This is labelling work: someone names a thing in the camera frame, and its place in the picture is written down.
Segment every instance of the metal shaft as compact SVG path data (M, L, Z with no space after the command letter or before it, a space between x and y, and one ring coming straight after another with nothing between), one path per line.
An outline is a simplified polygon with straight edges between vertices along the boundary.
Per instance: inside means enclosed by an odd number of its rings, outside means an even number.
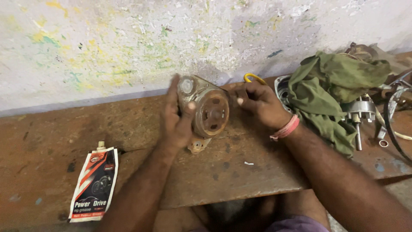
M355 127L356 127L356 131L358 132L356 134L356 137L355 137L356 150L361 151L362 150L362 142L361 142L361 131L359 129L359 123L356 123Z

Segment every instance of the floor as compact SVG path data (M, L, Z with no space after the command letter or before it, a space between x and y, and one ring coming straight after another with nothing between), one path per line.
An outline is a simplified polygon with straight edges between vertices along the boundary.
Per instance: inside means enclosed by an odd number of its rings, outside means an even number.
M386 186L386 189L395 195L401 203L412 211L412 178ZM330 216L332 232L346 232L346 230ZM19 228L6 230L7 232L90 232L98 222L67 223L45 225L39 227ZM156 218L154 232L182 232L193 229L199 224L198 219L188 208L177 208L159 211Z

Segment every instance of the fingernail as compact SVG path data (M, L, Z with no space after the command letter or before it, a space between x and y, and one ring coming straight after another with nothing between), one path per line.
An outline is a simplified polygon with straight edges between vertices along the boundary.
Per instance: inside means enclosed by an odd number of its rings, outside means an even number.
M243 98L238 98L237 103L239 104L239 106L241 106L243 104Z
M189 109L196 109L196 104L195 104L194 102L189 102L189 103L187 104L187 107L188 107Z

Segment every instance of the hand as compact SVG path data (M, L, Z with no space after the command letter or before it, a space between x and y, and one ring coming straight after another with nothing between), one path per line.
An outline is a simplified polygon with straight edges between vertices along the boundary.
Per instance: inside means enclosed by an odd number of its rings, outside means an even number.
M267 85L261 85L257 81L245 84L246 91L254 94L255 99L238 98L241 108L251 111L266 126L275 130L284 127L292 118L279 98Z
M173 77L166 94L166 104L160 113L161 137L158 144L173 152L187 146L192 137L192 120L196 109L196 104L189 102L182 111L182 117L177 115L179 79L178 74Z

